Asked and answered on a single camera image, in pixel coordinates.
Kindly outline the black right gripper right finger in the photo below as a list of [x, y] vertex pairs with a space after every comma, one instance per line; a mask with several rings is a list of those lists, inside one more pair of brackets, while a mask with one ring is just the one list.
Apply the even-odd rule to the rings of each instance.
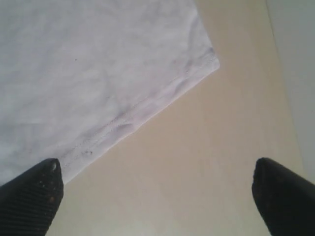
[[252, 196], [273, 236], [315, 234], [315, 186], [270, 158], [255, 164]]

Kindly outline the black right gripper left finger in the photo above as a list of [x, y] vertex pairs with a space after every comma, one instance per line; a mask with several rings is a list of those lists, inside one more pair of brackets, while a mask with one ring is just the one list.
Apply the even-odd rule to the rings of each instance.
[[0, 187], [0, 234], [44, 236], [64, 194], [58, 159], [48, 158]]

